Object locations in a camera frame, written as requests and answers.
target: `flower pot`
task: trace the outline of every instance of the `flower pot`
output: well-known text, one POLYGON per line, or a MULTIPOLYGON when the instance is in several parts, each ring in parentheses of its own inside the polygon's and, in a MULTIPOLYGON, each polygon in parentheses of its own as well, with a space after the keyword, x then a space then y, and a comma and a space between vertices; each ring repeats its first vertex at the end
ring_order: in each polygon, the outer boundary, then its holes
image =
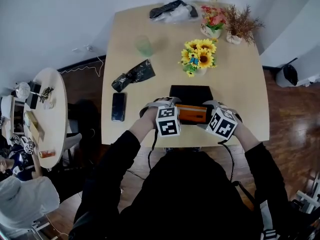
POLYGON ((197 77, 202 77, 205 73, 207 72, 207 68, 198 68, 194 74, 197 76, 197 77))
POLYGON ((242 41, 242 38, 236 36, 236 35, 231 35, 229 32, 226 33, 226 40, 235 45, 239 45, 242 41))
POLYGON ((202 34, 209 38, 219 38, 222 32, 222 29, 217 29, 216 31, 212 31, 210 27, 206 26, 205 24, 201 24, 200 31, 202 34))

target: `black phone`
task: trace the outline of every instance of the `black phone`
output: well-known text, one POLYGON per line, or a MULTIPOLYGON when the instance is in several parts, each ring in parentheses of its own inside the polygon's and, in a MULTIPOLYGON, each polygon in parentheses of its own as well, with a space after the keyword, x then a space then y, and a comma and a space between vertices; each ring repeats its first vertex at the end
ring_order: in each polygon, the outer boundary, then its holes
POLYGON ((126 111, 126 94, 114 93, 112 98, 112 112, 111 120, 116 122, 123 122, 125 120, 126 111))

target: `orange device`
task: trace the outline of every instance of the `orange device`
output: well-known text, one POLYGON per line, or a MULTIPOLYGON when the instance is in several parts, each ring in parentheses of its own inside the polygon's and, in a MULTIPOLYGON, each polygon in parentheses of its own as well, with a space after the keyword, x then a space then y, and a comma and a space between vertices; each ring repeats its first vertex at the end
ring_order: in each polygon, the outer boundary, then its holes
POLYGON ((176 104, 179 111, 180 121, 192 121, 196 123, 206 123, 207 108, 204 106, 189 106, 176 104))

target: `black cable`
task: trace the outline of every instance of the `black cable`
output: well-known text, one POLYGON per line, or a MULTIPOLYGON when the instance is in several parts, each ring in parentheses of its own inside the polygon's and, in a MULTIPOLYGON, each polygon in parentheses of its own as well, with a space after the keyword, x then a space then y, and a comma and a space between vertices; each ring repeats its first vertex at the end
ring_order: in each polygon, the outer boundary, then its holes
POLYGON ((232 170, 231 170, 231 177, 230 177, 230 182, 232 182, 232 179, 234 177, 234 168, 235 168, 235 160, 234 160, 234 156, 232 155, 230 149, 224 144, 226 141, 221 141, 218 142, 219 145, 222 145, 226 148, 226 150, 228 150, 230 156, 231 156, 231 160, 232 160, 232 170))
POLYGON ((136 174, 136 173, 134 173, 132 170, 126 170, 128 173, 131 173, 131 174, 133 174, 134 176, 137 176, 137 177, 139 177, 141 180, 145 180, 145 178, 143 178, 143 177, 141 177, 140 175, 138 175, 138 174, 136 174))
POLYGON ((158 132, 159 132, 158 129, 155 129, 155 132, 154 132, 154 141, 153 141, 153 144, 152 144, 151 151, 150 151, 149 154, 148 154, 148 165, 149 165, 150 171, 151 171, 150 155, 151 155, 152 151, 154 151, 154 149, 155 149, 155 145, 156 145, 157 138, 158 138, 158 132))

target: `wooden table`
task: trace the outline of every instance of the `wooden table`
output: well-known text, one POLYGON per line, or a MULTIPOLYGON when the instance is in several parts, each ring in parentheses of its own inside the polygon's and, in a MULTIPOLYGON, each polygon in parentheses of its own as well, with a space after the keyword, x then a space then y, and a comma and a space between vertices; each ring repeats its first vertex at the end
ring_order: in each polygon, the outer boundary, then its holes
MULTIPOLYGON (((213 98, 236 109, 244 124, 260 141, 269 139, 269 105, 266 82, 257 48, 242 42, 239 45, 226 41, 224 32, 218 40, 216 68, 204 76, 189 78, 178 64, 186 41, 205 39, 200 22, 179 24, 155 23, 149 20, 154 4, 120 11, 115 14, 105 61, 101 130, 102 143, 111 144, 139 118, 140 109, 158 97, 169 95, 171 85, 210 86, 213 98), (146 81, 129 84, 124 122, 111 121, 112 98, 116 91, 111 83, 120 74, 144 61, 135 48, 138 35, 148 36, 154 54, 149 58, 156 74, 146 81)), ((142 145, 151 147, 154 131, 142 145)), ((220 138, 206 133, 195 125, 182 125, 180 136, 160 137, 156 147, 208 147, 216 146, 220 138)), ((232 137, 228 145, 238 144, 232 137)))
MULTIPOLYGON (((60 73, 53 68, 41 70, 33 81, 41 85, 40 94, 47 87, 54 88, 50 98, 50 101, 54 104, 53 108, 44 109, 44 105, 39 98, 35 109, 30 109, 27 104, 24 105, 24 112, 32 111, 38 121, 40 132, 44 133, 43 138, 39 138, 37 150, 55 150, 55 156, 39 157, 40 165, 43 168, 52 168, 58 163, 64 152, 67 135, 68 103, 65 83, 60 73)), ((31 132, 25 125, 24 134, 33 139, 31 132)))

